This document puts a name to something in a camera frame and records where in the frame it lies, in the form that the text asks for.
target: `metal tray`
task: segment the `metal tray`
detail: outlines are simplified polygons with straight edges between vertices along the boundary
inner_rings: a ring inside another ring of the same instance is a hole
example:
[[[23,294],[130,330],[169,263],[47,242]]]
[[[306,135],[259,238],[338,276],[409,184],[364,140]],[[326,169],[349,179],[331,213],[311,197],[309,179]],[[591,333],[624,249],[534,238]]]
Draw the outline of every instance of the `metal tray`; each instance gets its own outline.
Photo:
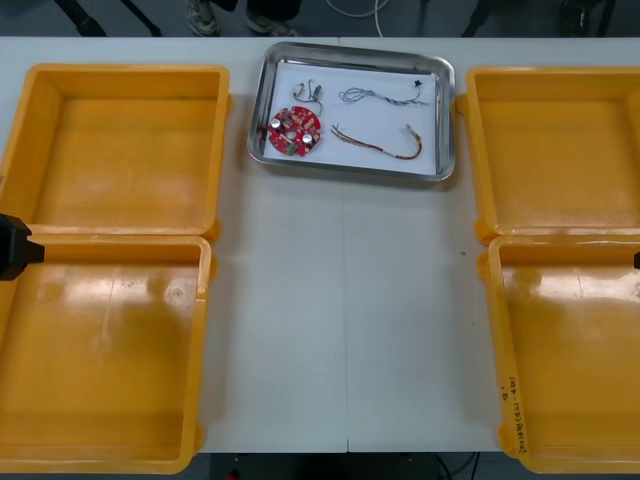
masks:
[[[369,167],[352,167],[324,163],[310,163],[292,158],[265,157],[267,123],[271,111],[278,66],[281,63],[296,63],[319,67],[370,70],[405,74],[433,74],[436,77],[436,132],[435,175],[394,172]],[[298,165],[348,172],[370,173],[416,180],[436,182],[444,180],[453,172],[455,165],[453,118],[451,102],[455,95],[453,67],[444,59],[411,53],[367,50],[361,48],[333,47],[304,43],[278,43],[265,54],[258,94],[249,130],[248,148],[258,162],[271,165]]]

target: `floor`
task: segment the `floor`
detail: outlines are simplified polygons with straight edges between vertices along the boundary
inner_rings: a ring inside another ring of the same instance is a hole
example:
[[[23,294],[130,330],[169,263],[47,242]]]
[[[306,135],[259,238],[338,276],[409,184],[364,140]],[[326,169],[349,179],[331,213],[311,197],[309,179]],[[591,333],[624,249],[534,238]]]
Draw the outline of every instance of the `floor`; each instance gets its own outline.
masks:
[[[353,13],[370,11],[374,0],[332,0]],[[148,36],[148,31],[115,0],[80,0],[110,36]],[[165,36],[188,37],[184,0],[135,0]],[[380,27],[388,37],[457,37],[467,26],[477,0],[390,0],[380,11]],[[511,0],[478,31],[479,37],[553,37],[557,35],[560,0]],[[248,36],[243,11],[246,0],[228,13],[215,8],[225,36]],[[594,26],[600,9],[594,14]],[[640,36],[640,2],[618,0],[609,36]],[[353,19],[332,10],[325,0],[304,0],[292,24],[305,36],[376,36],[373,17]],[[73,24],[53,0],[0,0],[0,35],[76,36]]]
[[[457,37],[464,30],[477,0],[391,0],[380,12],[380,26],[389,37]],[[336,6],[358,13],[369,11],[373,0],[333,0]],[[191,36],[184,20],[183,0],[135,0],[135,3],[156,23],[165,36]],[[110,36],[148,36],[144,26],[115,0],[81,0],[81,4],[102,25]],[[559,0],[513,0],[511,6],[497,12],[479,30],[479,37],[552,37],[557,35],[556,12]],[[236,12],[216,9],[222,34],[247,36],[244,17],[245,0],[240,0]],[[600,11],[594,15],[594,23]],[[618,0],[609,36],[640,36],[640,1]],[[292,24],[306,36],[376,36],[372,17],[352,19],[332,10],[324,0],[305,0],[298,17]],[[0,35],[27,36],[77,36],[74,26],[52,0],[0,0]],[[469,459],[469,453],[445,453],[442,458],[451,472],[455,472]],[[345,471],[344,462],[349,464]],[[317,468],[324,465],[325,470]],[[313,465],[316,475],[310,475],[307,467]],[[375,473],[369,468],[375,466]],[[454,475],[454,478],[470,478],[473,462]],[[178,477],[184,480],[225,479],[232,470],[241,474],[242,480],[294,480],[310,478],[367,479],[403,478],[405,480],[435,479],[437,464],[430,454],[416,455],[207,455],[194,458],[191,465]],[[4,479],[14,475],[4,475]],[[32,480],[36,475],[21,475],[20,480]],[[47,480],[65,478],[64,475],[48,476]],[[556,476],[546,478],[586,479],[593,476]],[[612,478],[598,476],[598,479]],[[484,453],[480,457],[476,480],[500,480],[534,478],[517,461],[501,453]]]

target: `yellow plastic tray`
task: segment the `yellow plastic tray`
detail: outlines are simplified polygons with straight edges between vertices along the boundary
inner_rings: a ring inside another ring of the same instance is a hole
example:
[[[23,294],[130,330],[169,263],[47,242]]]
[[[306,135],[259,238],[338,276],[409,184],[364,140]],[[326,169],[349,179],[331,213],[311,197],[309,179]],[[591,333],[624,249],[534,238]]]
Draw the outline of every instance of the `yellow plastic tray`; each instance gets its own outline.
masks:
[[[0,211],[35,233],[215,236],[229,73],[38,65],[0,171]]]
[[[0,282],[0,471],[174,473],[196,424],[209,244],[41,235]]]
[[[640,68],[474,68],[478,239],[640,234]]]
[[[638,236],[500,237],[487,288],[505,452],[536,472],[640,472]]]

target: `circuit board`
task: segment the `circuit board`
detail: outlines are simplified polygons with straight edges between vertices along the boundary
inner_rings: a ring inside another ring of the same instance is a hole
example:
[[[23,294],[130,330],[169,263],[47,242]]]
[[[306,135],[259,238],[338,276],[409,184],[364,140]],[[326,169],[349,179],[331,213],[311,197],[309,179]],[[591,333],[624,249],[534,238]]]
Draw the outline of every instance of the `circuit board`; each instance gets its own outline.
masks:
[[[285,155],[302,157],[320,141],[320,120],[308,108],[283,108],[269,121],[269,141]]]

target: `cable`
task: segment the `cable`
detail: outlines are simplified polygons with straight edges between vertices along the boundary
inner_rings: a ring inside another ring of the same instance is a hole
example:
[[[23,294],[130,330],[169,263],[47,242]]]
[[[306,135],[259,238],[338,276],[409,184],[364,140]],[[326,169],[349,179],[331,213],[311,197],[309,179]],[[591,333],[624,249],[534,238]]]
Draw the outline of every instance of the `cable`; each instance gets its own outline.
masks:
[[[440,464],[444,472],[447,474],[447,480],[453,480],[453,477],[451,476],[451,472],[447,468],[447,464],[444,463],[444,460],[442,460],[442,458],[440,458],[440,455],[436,454],[436,460],[438,460],[438,463]]]
[[[344,10],[340,10],[333,3],[331,3],[331,0],[326,0],[327,5],[329,5],[331,8],[333,8],[336,12],[344,15],[345,17],[351,17],[351,18],[367,18],[367,17],[370,17],[371,15],[374,15],[376,13],[376,11],[382,10],[387,5],[387,3],[389,3],[390,1],[391,0],[384,0],[384,2],[382,2],[382,5],[380,5],[380,6],[376,5],[376,8],[374,8],[370,12],[366,12],[366,13],[349,13],[349,12],[345,12]]]
[[[469,455],[469,457],[464,461],[462,465],[460,465],[455,470],[451,470],[451,476],[455,477],[457,474],[465,470],[471,464],[473,459],[476,458],[476,455],[478,455],[478,452],[473,452],[471,455]]]
[[[378,5],[380,3],[380,0],[376,0],[375,5],[373,7],[373,10],[371,10],[370,12],[349,13],[349,12],[345,12],[344,10],[340,10],[333,3],[331,3],[331,0],[326,0],[327,5],[329,5],[336,12],[338,12],[341,15],[344,15],[345,17],[349,17],[349,18],[367,18],[367,17],[370,17],[371,15],[373,15],[374,19],[375,19],[375,22],[376,22],[376,30],[378,30],[378,35],[380,35],[380,38],[384,38],[384,35],[382,35],[382,31],[380,30],[380,23],[378,21],[378,12],[380,10],[382,10],[385,6],[387,6],[387,4],[390,1],[391,0],[384,0],[380,5]]]
[[[365,90],[360,87],[351,87],[344,92],[338,93],[340,100],[345,103],[355,103],[359,102],[365,97],[376,97],[381,100],[384,100],[391,105],[396,105],[399,107],[404,107],[405,105],[428,105],[427,102],[423,102],[418,100],[420,95],[422,94],[422,82],[420,80],[415,81],[416,95],[413,98],[408,100],[396,100],[395,98],[390,98],[380,93],[374,92],[373,90]]]
[[[480,460],[480,452],[478,452],[478,455],[476,455],[476,461],[473,464],[473,471],[471,472],[470,480],[473,480],[474,478],[476,478],[476,470],[478,469],[478,460]]]
[[[380,30],[380,22],[378,21],[378,2],[380,0],[376,0],[376,3],[373,6],[373,19],[376,21],[376,30],[378,30],[378,35],[380,35],[380,38],[384,38],[384,35],[382,35],[382,30]]]
[[[304,92],[304,83],[299,83],[296,85],[296,88],[293,89],[293,98],[296,102],[301,103],[317,103],[320,105],[320,113],[318,115],[322,115],[324,110],[324,105],[319,100],[320,93],[322,93],[322,85],[318,85],[314,90],[311,90],[311,82],[313,79],[309,79],[307,85],[309,86],[309,93],[307,93],[307,99],[300,98],[300,94]]]
[[[379,147],[377,145],[373,145],[371,143],[365,143],[361,140],[357,140],[353,137],[350,137],[349,135],[342,133],[340,131],[339,125],[331,125],[331,133],[333,133],[336,137],[338,137],[343,142],[350,143],[351,145],[355,145],[356,147],[371,148],[372,150],[377,150],[380,153],[384,153],[385,155],[389,155],[393,158],[397,158],[398,160],[413,160],[414,158],[417,158],[418,155],[420,155],[420,153],[422,153],[422,137],[420,137],[420,135],[418,135],[413,130],[413,128],[411,128],[411,125],[407,124],[406,128],[407,130],[409,130],[409,133],[413,136],[414,140],[416,141],[416,144],[418,145],[418,149],[416,153],[414,153],[413,155],[396,155],[395,153],[387,152],[384,148]]]

